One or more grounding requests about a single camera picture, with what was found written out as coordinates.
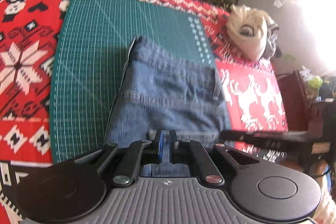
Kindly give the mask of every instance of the reindeer pattern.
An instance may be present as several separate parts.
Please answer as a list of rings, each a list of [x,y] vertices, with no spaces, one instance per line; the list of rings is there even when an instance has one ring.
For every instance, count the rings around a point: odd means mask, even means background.
[[[266,91],[261,91],[261,85],[255,82],[255,78],[252,74],[248,75],[249,84],[246,90],[239,88],[239,83],[230,79],[230,73],[228,70],[220,70],[222,74],[221,83],[223,86],[223,92],[226,102],[232,106],[232,98],[236,97],[237,102],[241,110],[241,121],[245,124],[245,128],[248,131],[262,130],[263,126],[258,119],[252,117],[250,113],[250,106],[253,103],[260,104],[263,109],[263,117],[266,119],[268,130],[276,130],[279,124],[276,115],[271,113],[269,103],[276,103],[278,107],[278,113],[280,116],[284,115],[281,93],[276,93],[270,78],[266,78]]]

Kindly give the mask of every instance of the fabric bundle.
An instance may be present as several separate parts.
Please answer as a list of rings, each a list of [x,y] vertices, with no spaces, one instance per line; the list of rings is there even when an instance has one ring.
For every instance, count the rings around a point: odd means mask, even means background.
[[[227,33],[244,55],[253,61],[261,57],[270,59],[277,48],[278,25],[263,10],[245,5],[231,6],[231,14],[226,23]]]

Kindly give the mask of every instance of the red patterned rug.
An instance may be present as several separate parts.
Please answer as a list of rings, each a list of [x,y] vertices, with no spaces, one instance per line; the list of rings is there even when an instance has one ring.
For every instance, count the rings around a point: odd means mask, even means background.
[[[199,0],[143,0],[197,14],[222,77],[233,129],[286,130],[272,67],[230,44],[228,13]],[[13,188],[29,168],[48,166],[50,80],[69,0],[0,0],[0,219],[21,219]]]

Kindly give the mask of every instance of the white cloth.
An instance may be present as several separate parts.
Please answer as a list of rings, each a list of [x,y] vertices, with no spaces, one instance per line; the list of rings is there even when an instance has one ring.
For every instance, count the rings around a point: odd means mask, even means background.
[[[228,35],[245,56],[258,61],[266,48],[268,25],[273,24],[274,21],[263,10],[232,5],[226,27]]]

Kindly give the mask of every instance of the green mat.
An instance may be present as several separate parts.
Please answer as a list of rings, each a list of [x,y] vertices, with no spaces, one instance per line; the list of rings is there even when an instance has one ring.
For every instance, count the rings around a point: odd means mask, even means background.
[[[177,58],[214,65],[199,18],[137,0],[71,0],[50,95],[53,161],[103,144],[128,45],[141,35]]]

